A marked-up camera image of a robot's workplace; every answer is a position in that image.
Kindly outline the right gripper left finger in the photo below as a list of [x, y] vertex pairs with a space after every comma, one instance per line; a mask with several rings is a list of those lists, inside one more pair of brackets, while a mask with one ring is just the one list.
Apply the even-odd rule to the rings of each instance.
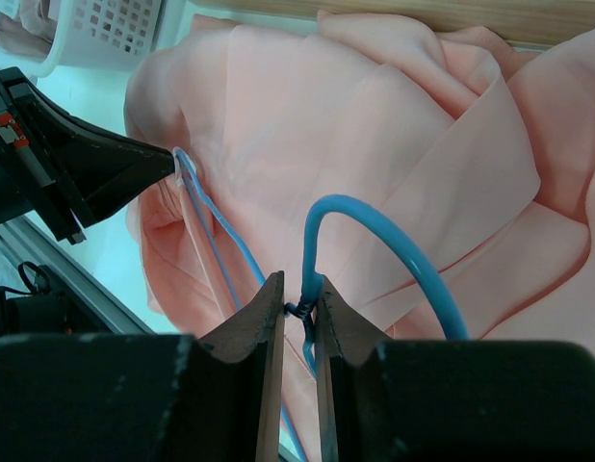
[[278, 458], [284, 331], [284, 273], [200, 339], [194, 365], [195, 461]]

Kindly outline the salmon pink skirt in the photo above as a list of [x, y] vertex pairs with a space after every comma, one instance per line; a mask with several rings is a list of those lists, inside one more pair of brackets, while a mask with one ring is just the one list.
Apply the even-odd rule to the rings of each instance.
[[302, 36], [196, 16], [130, 78], [127, 134], [182, 148], [179, 174], [129, 207], [148, 303], [204, 336], [264, 273], [299, 297], [303, 226], [321, 197], [380, 211], [440, 271], [483, 340], [559, 340], [595, 356], [595, 29], [520, 52], [477, 27], [320, 13]]

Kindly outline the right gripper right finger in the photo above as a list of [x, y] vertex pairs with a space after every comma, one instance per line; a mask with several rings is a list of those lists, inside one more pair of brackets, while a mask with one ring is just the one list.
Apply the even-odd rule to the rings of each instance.
[[315, 358], [324, 461], [401, 461], [393, 416], [398, 372], [390, 338], [351, 308], [328, 279], [315, 308]]

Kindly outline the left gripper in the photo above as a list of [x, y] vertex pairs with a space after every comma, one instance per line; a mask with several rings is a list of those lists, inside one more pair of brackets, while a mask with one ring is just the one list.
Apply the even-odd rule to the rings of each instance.
[[92, 125], [19, 68], [0, 70], [0, 224], [34, 211], [56, 240], [80, 244], [82, 225], [110, 218], [174, 172], [168, 150]]

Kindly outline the light blue wire hanger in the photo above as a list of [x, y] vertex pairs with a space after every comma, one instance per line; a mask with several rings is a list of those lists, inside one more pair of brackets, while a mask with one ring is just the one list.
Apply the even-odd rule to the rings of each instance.
[[[203, 190], [190, 156], [179, 147], [173, 149], [172, 155], [176, 165], [176, 182], [180, 188], [187, 191], [194, 209], [195, 222], [202, 227], [207, 243], [211, 246], [212, 263], [220, 271], [221, 286], [229, 294], [230, 306], [240, 310], [243, 308], [243, 303], [215, 241], [212, 231], [213, 221], [216, 221], [233, 241], [258, 286], [264, 284], [266, 276], [246, 242]], [[436, 205], [433, 198], [434, 195], [431, 193], [422, 195], [412, 193], [403, 199], [402, 214], [399, 218], [402, 224], [408, 226], [406, 229], [401, 229], [399, 223], [386, 217], [366, 202], [345, 194], [326, 195], [310, 207], [303, 230], [299, 301], [298, 304], [289, 306], [289, 313], [304, 323], [305, 340], [302, 352], [305, 354], [306, 365], [310, 372], [315, 367], [312, 351], [314, 345], [312, 311], [316, 298], [323, 289], [323, 275], [316, 270], [317, 257], [320, 242], [331, 245], [333, 237], [331, 227], [323, 223], [324, 218], [330, 214], [343, 216], [334, 220], [338, 226], [353, 220], [355, 224], [349, 228], [353, 233], [357, 231], [358, 225], [362, 225], [363, 233], [369, 232], [374, 238], [379, 238], [396, 255], [431, 303], [446, 339], [469, 338], [467, 325], [460, 309], [443, 282], [442, 276], [439, 275], [443, 265], [453, 261], [452, 253], [443, 249], [443, 242], [446, 240], [444, 235], [453, 231], [456, 219], [452, 217], [453, 209], [449, 204]]]

